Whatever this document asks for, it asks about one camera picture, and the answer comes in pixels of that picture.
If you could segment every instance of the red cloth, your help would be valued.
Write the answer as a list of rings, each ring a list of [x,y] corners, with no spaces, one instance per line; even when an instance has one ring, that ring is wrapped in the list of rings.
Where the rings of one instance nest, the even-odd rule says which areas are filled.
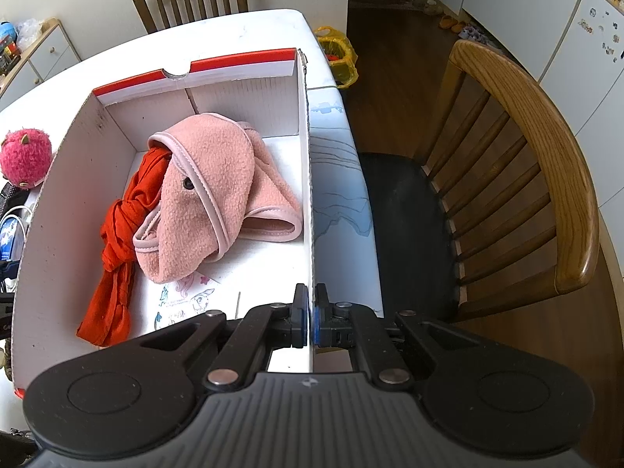
[[[151,148],[132,176],[122,200],[108,209],[100,229],[104,240],[104,275],[97,286],[76,336],[97,346],[120,343],[130,333],[128,306],[136,254],[132,236],[160,201],[160,187],[171,151]]]

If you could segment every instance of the white table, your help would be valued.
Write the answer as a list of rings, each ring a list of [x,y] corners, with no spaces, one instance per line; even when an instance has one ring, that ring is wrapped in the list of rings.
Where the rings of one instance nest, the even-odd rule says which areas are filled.
[[[382,312],[366,184],[341,96],[303,15],[266,10],[217,17],[147,35],[93,56],[51,78],[0,113],[2,132],[38,128],[55,151],[95,87],[151,70],[188,71],[191,61],[233,53],[296,47],[307,60],[316,281],[330,300]],[[175,51],[176,58],[168,58]],[[0,430],[25,428],[21,401],[0,376]]]

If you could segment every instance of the cardboard box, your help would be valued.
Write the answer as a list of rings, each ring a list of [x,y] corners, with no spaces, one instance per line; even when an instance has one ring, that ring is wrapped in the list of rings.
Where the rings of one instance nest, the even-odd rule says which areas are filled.
[[[37,200],[13,312],[16,388],[26,389],[46,368],[97,349],[76,337],[76,329],[102,275],[99,230],[106,211],[138,169],[148,137],[204,112],[249,121],[260,132],[304,217],[303,234],[294,241],[237,239],[221,260],[202,264],[199,272],[218,286],[210,309],[242,317],[254,306],[292,302],[297,283],[312,291],[304,55],[292,48],[242,53],[195,61],[182,73],[157,70],[127,78],[86,99]],[[163,292],[136,267],[131,337],[154,330]],[[273,369],[309,371],[311,352],[290,349],[275,360],[280,362]]]

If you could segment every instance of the stuffed toy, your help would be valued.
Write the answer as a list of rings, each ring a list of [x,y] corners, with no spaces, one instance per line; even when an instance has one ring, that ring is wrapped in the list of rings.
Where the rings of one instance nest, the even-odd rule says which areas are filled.
[[[30,190],[46,177],[52,144],[45,132],[35,128],[9,132],[0,146],[2,175],[11,184]]]

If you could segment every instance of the pink fleece blanket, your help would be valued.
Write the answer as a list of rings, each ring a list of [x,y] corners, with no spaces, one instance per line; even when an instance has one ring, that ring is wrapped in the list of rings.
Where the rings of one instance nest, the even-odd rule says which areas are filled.
[[[136,259],[155,283],[219,260],[236,237],[291,241],[301,206],[248,123],[195,115],[149,139],[173,153],[160,204],[136,232]]]

